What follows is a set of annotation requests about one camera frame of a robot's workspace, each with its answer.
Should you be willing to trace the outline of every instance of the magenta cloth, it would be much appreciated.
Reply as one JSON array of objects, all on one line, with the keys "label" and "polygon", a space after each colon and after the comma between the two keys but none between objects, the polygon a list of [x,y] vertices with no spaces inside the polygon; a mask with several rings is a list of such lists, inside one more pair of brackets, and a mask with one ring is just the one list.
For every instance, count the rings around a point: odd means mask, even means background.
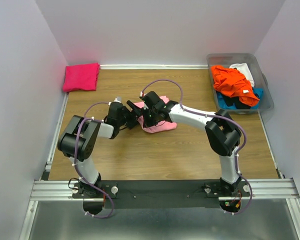
[{"label": "magenta cloth", "polygon": [[99,63],[66,66],[62,90],[67,93],[76,90],[95,91],[99,68]]},{"label": "magenta cloth", "polygon": [[[166,96],[161,96],[160,97],[165,103],[169,102],[169,98]],[[145,103],[143,101],[135,103],[136,106],[139,108],[143,108]],[[173,130],[177,128],[177,124],[175,122],[168,122],[168,121],[160,121],[157,126],[151,126],[151,127],[144,127],[144,117],[141,116],[138,118],[138,122],[140,123],[142,129],[146,131],[147,133],[158,133],[162,131],[167,131],[167,130]]]}]

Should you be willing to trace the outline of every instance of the orange shirt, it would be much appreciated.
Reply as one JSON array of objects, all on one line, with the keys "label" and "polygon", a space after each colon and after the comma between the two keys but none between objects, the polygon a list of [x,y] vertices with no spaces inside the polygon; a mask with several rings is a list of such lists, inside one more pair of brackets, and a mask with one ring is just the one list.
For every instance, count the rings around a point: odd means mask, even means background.
[{"label": "orange shirt", "polygon": [[251,107],[258,104],[260,99],[254,94],[251,83],[237,69],[215,65],[211,72],[216,91],[230,98],[239,97],[240,102]]}]

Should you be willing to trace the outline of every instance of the plastic bin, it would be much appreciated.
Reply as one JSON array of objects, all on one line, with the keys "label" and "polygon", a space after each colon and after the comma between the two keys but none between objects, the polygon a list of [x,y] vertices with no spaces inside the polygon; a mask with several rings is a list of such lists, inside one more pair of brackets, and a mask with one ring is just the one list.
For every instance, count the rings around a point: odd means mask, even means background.
[{"label": "plastic bin", "polygon": [[[232,64],[247,63],[254,80],[254,87],[263,89],[263,96],[260,100],[258,109],[226,109],[228,112],[234,112],[237,114],[251,114],[251,113],[257,113],[258,110],[263,111],[263,110],[271,110],[274,108],[274,102],[272,100],[272,97],[268,89],[267,79],[264,76],[264,74],[261,72],[258,61],[254,55],[249,53],[218,53],[218,54],[209,54],[206,57],[206,59],[208,62],[212,88],[214,85],[214,79],[211,72],[212,66],[222,65],[225,68],[228,68]],[[217,93],[215,89],[213,89],[213,96],[214,96],[215,105],[217,109],[220,110],[221,107],[219,106]]]}]

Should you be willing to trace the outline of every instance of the clothing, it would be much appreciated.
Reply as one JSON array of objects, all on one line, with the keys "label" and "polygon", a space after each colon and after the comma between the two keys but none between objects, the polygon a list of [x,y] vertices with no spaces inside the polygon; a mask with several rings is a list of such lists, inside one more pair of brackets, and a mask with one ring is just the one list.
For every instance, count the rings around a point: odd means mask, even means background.
[{"label": "clothing", "polygon": [[[169,102],[169,98],[166,96],[161,96],[160,97],[165,103]],[[139,108],[143,108],[145,103],[143,101],[137,102],[134,105],[136,105]],[[156,126],[151,126],[151,127],[144,127],[144,117],[141,116],[138,118],[138,122],[140,123],[142,129],[146,131],[147,133],[158,133],[162,131],[167,131],[167,130],[173,130],[177,128],[177,123],[175,122],[168,122],[168,121],[160,121]]]},{"label": "clothing", "polygon": [[250,82],[251,87],[253,87],[253,88],[255,87],[255,80],[252,77],[252,74],[250,72],[248,64],[246,64],[246,63],[235,63],[235,64],[230,65],[229,68],[230,69],[237,69],[240,73],[242,73],[245,76],[245,79],[247,79]]},{"label": "clothing", "polygon": [[219,94],[221,94],[225,104],[228,106],[228,107],[231,107],[231,106],[235,106],[236,109],[250,109],[251,107],[248,106],[248,105],[245,105],[244,103],[240,102],[239,100],[239,97],[238,96],[235,96],[235,97],[229,97],[229,96],[225,96],[223,95],[222,93],[220,92],[217,92]]},{"label": "clothing", "polygon": [[[256,94],[258,96],[259,99],[262,99],[262,96],[264,94],[264,90],[262,88],[254,88],[253,92],[254,92],[254,94]],[[227,102],[225,100],[225,97],[228,98],[228,96],[224,96],[224,95],[222,95],[222,93],[220,93],[218,91],[216,92],[216,96],[218,99],[219,107],[222,109],[236,110],[236,109],[258,109],[259,108],[259,103],[252,107],[248,106],[249,108],[244,108],[242,106],[238,107],[238,105],[236,105],[235,102],[233,102],[232,104],[229,104],[229,102]]]},{"label": "clothing", "polygon": [[239,97],[240,102],[250,107],[258,104],[260,99],[255,96],[250,82],[237,69],[215,65],[211,72],[217,92],[230,98]]},{"label": "clothing", "polygon": [[66,66],[62,90],[67,93],[76,90],[95,91],[99,69],[98,63]]}]

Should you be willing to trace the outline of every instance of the wooden table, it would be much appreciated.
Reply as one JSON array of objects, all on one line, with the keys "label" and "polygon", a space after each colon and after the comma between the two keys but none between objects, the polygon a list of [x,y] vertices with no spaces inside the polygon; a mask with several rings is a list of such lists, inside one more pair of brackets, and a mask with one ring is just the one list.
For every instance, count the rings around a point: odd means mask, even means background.
[{"label": "wooden table", "polygon": [[[140,91],[156,79],[177,81],[183,88],[185,106],[216,111],[208,70],[101,70],[96,91],[69,94],[60,133],[73,115],[83,116],[93,103],[111,102],[117,96],[124,103],[140,102]],[[170,100],[180,99],[178,87],[170,82],[157,82],[147,89],[151,90]],[[103,119],[107,113],[108,106],[102,104],[91,109],[87,116]],[[242,174],[249,179],[278,178],[259,115],[231,116],[248,137],[239,157]],[[92,157],[104,180],[193,180],[221,176],[219,157],[210,148],[206,133],[181,123],[175,130],[160,133],[146,133],[138,125],[121,131],[112,140],[98,138]],[[72,177],[77,174],[71,162],[56,149],[49,180]]]}]

